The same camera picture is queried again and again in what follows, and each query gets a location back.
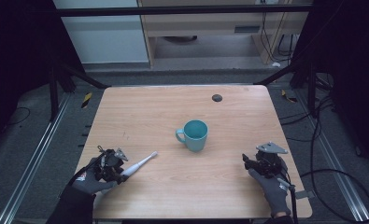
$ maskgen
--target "gray carpet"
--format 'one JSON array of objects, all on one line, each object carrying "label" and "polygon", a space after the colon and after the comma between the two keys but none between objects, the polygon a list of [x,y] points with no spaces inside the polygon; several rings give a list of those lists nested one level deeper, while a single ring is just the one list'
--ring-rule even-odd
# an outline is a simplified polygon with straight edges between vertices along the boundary
[{"label": "gray carpet", "polygon": [[[105,83],[114,86],[123,85],[169,85],[169,84],[221,84],[244,83],[249,84],[259,81],[274,71],[249,71],[249,70],[205,70],[205,71],[165,71],[165,72],[139,72],[118,74],[92,74],[92,76]],[[278,116],[304,114],[301,103],[292,103],[282,97],[281,89],[286,89],[288,84],[286,77],[278,83],[271,85],[268,90],[276,107]],[[70,94],[69,105],[64,113],[62,122],[53,137],[49,149],[45,154],[42,164],[39,166],[35,179],[28,189],[15,218],[18,223],[23,219],[45,219],[52,212],[58,199],[59,192],[63,189],[69,178],[75,171],[82,147],[86,142],[86,133],[97,110],[103,91],[97,90],[88,83],[75,79],[78,87],[76,92]],[[87,92],[92,92],[92,98],[86,108],[81,108],[82,101]],[[326,93],[320,92],[321,99]],[[40,87],[22,96],[18,109],[12,117],[12,125],[0,136],[0,213],[7,204],[12,191],[21,178],[21,174],[28,161],[31,159],[37,143],[46,130],[50,118],[50,103],[48,86]],[[285,123],[297,119],[282,119]],[[329,143],[338,156],[345,171],[355,176],[362,182],[369,192],[369,159],[358,157],[354,150],[354,144],[340,118],[326,107],[320,114],[321,127],[328,137]],[[313,127],[308,119],[303,119],[291,125],[284,125],[283,130],[288,138],[291,153],[297,164],[300,174],[309,171],[310,163],[310,139]],[[329,164],[320,149],[319,143],[315,144],[313,155],[314,168],[328,168]],[[353,215],[336,184],[335,177],[331,174],[315,175],[319,196],[326,201],[335,211],[345,217],[353,219]],[[305,188],[312,190],[310,177],[303,178]],[[362,200],[367,205],[369,202],[359,190]],[[310,199],[313,215],[311,218],[301,220],[300,223],[348,223],[337,217],[325,208],[318,198]]]}]

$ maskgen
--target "tabletop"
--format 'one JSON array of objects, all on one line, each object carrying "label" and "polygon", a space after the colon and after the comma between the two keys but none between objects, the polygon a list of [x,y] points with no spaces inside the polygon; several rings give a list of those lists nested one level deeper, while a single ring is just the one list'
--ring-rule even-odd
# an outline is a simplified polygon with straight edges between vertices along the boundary
[{"label": "tabletop", "polygon": [[[213,95],[222,97],[213,101]],[[191,119],[208,126],[205,148],[189,151],[175,136]],[[125,183],[95,202],[94,218],[270,217],[260,185],[248,175],[242,153],[274,142],[291,183],[304,189],[268,89],[252,85],[112,87],[105,90],[78,162],[85,166],[104,149],[118,147],[128,168],[153,151]],[[287,203],[291,208],[290,194]],[[297,200],[298,217],[310,217],[308,199]]]}]

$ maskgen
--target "wall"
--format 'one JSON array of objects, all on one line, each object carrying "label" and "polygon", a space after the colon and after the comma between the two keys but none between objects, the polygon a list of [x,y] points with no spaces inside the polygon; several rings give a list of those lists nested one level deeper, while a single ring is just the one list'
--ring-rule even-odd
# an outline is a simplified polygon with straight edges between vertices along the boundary
[{"label": "wall", "polygon": [[[137,7],[135,0],[54,0],[57,8]],[[148,63],[139,16],[62,18],[84,67]]]}]

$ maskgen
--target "gray glove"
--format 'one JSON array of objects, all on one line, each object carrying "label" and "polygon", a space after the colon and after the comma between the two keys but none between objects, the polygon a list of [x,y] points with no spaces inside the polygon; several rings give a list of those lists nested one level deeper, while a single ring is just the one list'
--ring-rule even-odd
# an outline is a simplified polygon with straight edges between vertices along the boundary
[{"label": "gray glove", "polygon": [[[287,166],[283,160],[282,167],[282,174],[285,175]],[[257,173],[254,169],[248,169],[248,173],[256,179],[263,188],[264,197],[271,207],[272,217],[278,212],[285,212],[287,215],[291,214],[291,210],[286,204],[287,188],[277,180],[278,178],[284,179],[281,175],[276,175],[268,179]]]},{"label": "gray glove", "polygon": [[107,183],[97,181],[92,167],[78,177],[73,183],[73,188],[89,194],[94,194],[102,189],[111,189],[115,186],[117,186],[116,181],[110,181]]}]

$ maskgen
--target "mug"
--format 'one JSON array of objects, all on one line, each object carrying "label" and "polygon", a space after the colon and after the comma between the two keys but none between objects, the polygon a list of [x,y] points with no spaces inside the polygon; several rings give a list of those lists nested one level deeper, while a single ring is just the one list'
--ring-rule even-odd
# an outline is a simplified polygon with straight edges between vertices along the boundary
[{"label": "mug", "polygon": [[207,125],[199,120],[193,119],[188,121],[183,129],[176,130],[176,138],[180,143],[193,152],[198,152],[205,147],[207,138]]}]

